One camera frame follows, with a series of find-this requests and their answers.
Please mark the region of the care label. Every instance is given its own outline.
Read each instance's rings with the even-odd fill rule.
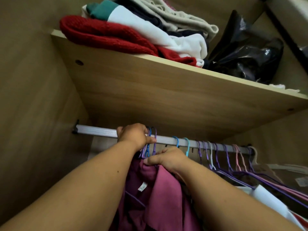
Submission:
[[[308,177],[299,177],[295,178],[295,181],[300,187],[306,187],[308,186]]]
[[[146,182],[143,182],[142,185],[139,187],[139,191],[143,192],[144,189],[148,186],[148,184]]]

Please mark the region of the metal clothes rod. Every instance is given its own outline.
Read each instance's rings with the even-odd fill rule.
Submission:
[[[100,128],[100,127],[92,127],[92,126],[85,126],[85,125],[76,125],[74,133],[78,134],[86,134],[86,135],[94,135],[94,136],[103,136],[103,137],[109,137],[109,138],[115,138],[117,139],[118,136],[116,134],[116,130],[114,129],[107,129],[107,128]],[[167,145],[174,145],[176,146],[177,140],[172,137],[166,137],[166,136],[159,136],[157,135],[156,137],[157,142],[160,144],[167,144]],[[190,147],[192,148],[198,148],[198,142],[195,140],[189,140]],[[185,139],[179,139],[179,146],[181,147],[187,147],[187,140]],[[210,149],[210,146],[208,143],[205,143],[206,149]],[[217,143],[218,150],[219,151],[225,151],[224,147],[222,144]],[[227,147],[228,152],[235,152],[233,147],[231,145],[225,145]],[[200,148],[204,149],[204,145],[201,142],[200,143]],[[240,151],[243,154],[249,154],[249,150],[247,147],[239,147]],[[212,149],[216,150],[216,146],[212,144]]]

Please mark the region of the wardrobe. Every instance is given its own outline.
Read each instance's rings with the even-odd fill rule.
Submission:
[[[73,135],[77,120],[112,129],[141,122],[162,136],[252,144],[259,163],[308,166],[308,75],[286,43],[273,83],[300,93],[151,55],[75,45],[59,30],[59,20],[92,1],[102,0],[1,0],[1,224],[90,152],[113,143]],[[270,7],[278,13],[277,0],[168,2],[219,27],[210,50],[233,9],[283,39],[265,12]],[[288,19],[283,24],[292,25]]]

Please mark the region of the hand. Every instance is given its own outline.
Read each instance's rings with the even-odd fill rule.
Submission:
[[[136,123],[126,126],[125,128],[118,127],[116,129],[118,135],[118,142],[126,141],[132,143],[134,151],[140,151],[147,143],[156,143],[156,139],[150,136],[145,136],[148,133],[148,129],[145,125]]]
[[[190,159],[177,147],[168,147],[144,159],[147,165],[160,164],[164,166],[169,172],[178,174],[180,168],[189,162]]]

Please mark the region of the magenta shirt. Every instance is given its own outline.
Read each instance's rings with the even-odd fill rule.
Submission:
[[[138,188],[147,183],[141,192]],[[110,231],[199,231],[201,227],[181,185],[163,166],[133,159]]]

